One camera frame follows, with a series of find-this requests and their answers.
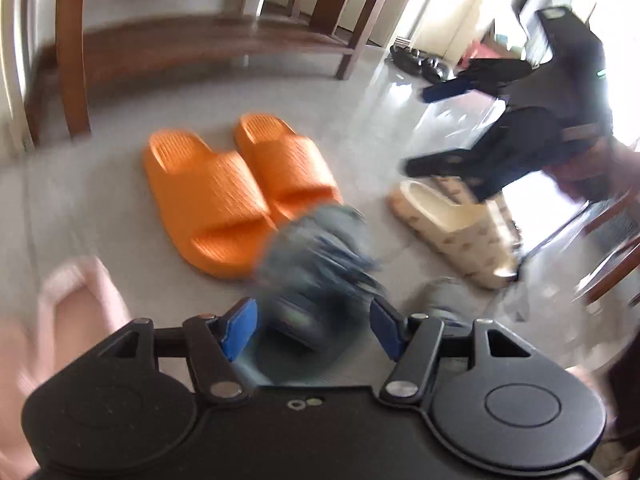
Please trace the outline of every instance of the shoe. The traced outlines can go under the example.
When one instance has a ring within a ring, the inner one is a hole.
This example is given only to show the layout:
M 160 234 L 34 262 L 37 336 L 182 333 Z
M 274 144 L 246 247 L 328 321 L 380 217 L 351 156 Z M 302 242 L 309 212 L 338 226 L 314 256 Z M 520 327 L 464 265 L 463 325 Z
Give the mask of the shoe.
M 478 200 L 476 200 L 474 194 L 471 193 L 471 191 L 461 178 L 458 178 L 456 176 L 433 176 L 431 178 L 441 190 L 444 190 L 446 192 L 445 195 L 451 198 L 454 202 L 459 204 L 478 203 Z M 493 202 L 498 208 L 500 216 L 502 216 L 502 218 L 504 219 L 504 223 L 507 225 L 507 229 L 509 229 L 510 231 L 511 246 L 514 250 L 518 250 L 520 247 L 522 247 L 522 233 L 516 225 L 516 222 L 513 221 L 511 210 L 507 206 L 504 195 L 500 192 L 496 195 L 493 195 L 491 198 L 488 198 L 486 202 L 488 201 Z
M 422 73 L 422 60 L 420 51 L 408 46 L 392 45 L 389 48 L 391 61 L 400 70 L 409 75 L 420 75 Z
M 235 137 L 276 225 L 304 216 L 318 205 L 342 203 L 318 147 L 282 119 L 245 114 L 236 126 Z
M 219 278 L 250 276 L 276 227 L 242 157 L 215 153 L 191 132 L 164 130 L 150 137 L 143 160 L 182 257 Z
M 425 184 L 405 180 L 389 196 L 389 205 L 463 278 L 490 289 L 515 279 L 517 259 L 500 235 L 506 226 L 486 204 L 455 204 Z

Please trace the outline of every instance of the wooden chair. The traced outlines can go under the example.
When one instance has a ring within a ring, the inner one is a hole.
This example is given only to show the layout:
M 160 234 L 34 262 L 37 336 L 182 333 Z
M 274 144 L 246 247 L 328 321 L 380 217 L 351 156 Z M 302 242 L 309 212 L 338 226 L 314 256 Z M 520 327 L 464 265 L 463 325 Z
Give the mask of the wooden chair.
M 639 205 L 638 196 L 635 193 L 628 193 L 591 220 L 580 233 L 587 235 L 622 213 L 628 214 L 634 223 L 637 223 L 640 220 Z M 629 233 L 628 237 L 582 280 L 578 286 L 576 300 L 585 304 L 599 300 L 638 266 L 640 266 L 640 234 Z
M 86 89 L 199 60 L 284 51 L 342 54 L 336 78 L 347 79 L 385 0 L 366 0 L 347 43 L 335 36 L 346 0 L 318 0 L 307 23 L 302 0 L 289 0 L 290 20 L 238 16 L 153 18 L 84 32 L 83 0 L 56 0 L 56 59 L 71 136 L 90 131 Z

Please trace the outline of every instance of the chair leg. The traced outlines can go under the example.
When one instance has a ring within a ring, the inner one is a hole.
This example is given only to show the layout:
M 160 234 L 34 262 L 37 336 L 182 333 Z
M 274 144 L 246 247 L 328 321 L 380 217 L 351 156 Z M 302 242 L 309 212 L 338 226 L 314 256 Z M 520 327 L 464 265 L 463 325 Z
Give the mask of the chair leg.
M 606 210 L 600 213 L 596 218 L 588 222 L 583 228 L 580 230 L 580 233 L 583 235 L 587 235 L 593 231 L 595 231 L 598 227 L 603 225 L 605 222 L 611 220 L 616 215 L 622 213 L 630 204 L 632 204 L 636 200 L 636 195 L 634 193 L 627 193 L 620 200 L 613 203 Z
M 66 125 L 72 137 L 91 131 L 82 54 L 83 1 L 56 0 L 58 78 Z
M 358 56 L 354 56 L 353 54 L 345 54 L 344 56 L 342 56 L 342 61 L 338 66 L 338 72 L 335 73 L 335 78 L 342 81 L 350 78 L 357 62 Z
M 345 54 L 342 56 L 338 71 L 335 73 L 336 79 L 345 80 L 350 78 L 356 63 L 367 46 L 367 40 L 373 30 L 373 26 L 376 24 L 376 20 L 384 3 L 385 0 L 365 1 L 356 26 L 353 29 L 351 41 L 349 42 L 349 48 L 353 49 L 353 54 Z

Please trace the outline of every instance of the gray floor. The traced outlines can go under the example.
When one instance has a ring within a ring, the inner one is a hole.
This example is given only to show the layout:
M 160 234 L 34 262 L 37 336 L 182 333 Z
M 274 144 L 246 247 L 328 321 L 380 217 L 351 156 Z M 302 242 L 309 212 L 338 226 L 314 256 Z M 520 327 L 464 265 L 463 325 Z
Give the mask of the gray floor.
M 383 199 L 401 179 L 402 157 L 442 147 L 454 130 L 471 131 L 486 118 L 487 103 L 472 96 L 426 107 L 415 97 L 424 82 L 404 78 L 384 58 L 382 49 L 368 47 L 347 82 L 332 78 L 336 57 L 286 55 L 119 84 L 91 94 L 93 135 L 73 142 L 60 101 L 53 98 L 42 132 L 45 146 L 0 170 L 3 312 L 31 324 L 40 281 L 80 254 L 97 254 L 132 313 L 151 317 L 156 326 L 175 326 L 200 312 L 224 312 L 247 284 L 213 279 L 181 259 L 159 222 L 141 152 L 160 128 L 191 129 L 213 149 L 230 150 L 234 123 L 248 111 L 276 114 L 315 140 L 346 202 L 369 221 L 372 250 L 381 265 L 378 277 L 393 303 L 401 304 L 426 280 L 455 276 L 391 216 Z M 549 218 L 548 204 L 531 200 L 529 209 L 515 200 L 514 214 L 518 210 L 524 224 L 532 224 L 531 209 Z M 511 297 L 496 316 L 562 365 L 601 366 L 628 339 L 635 316 L 624 305 L 626 296 L 613 292 L 590 309 L 571 305 L 584 267 L 572 262 L 583 262 L 584 255 L 571 258 L 559 259 L 551 248 L 534 262 L 537 270 L 527 278 L 527 322 L 515 323 L 506 314 L 520 301 Z M 558 262 L 564 274 L 551 270 Z M 492 294 L 472 291 L 478 305 L 468 314 L 477 316 Z M 369 340 L 345 357 L 335 381 L 376 382 L 387 369 L 382 350 Z

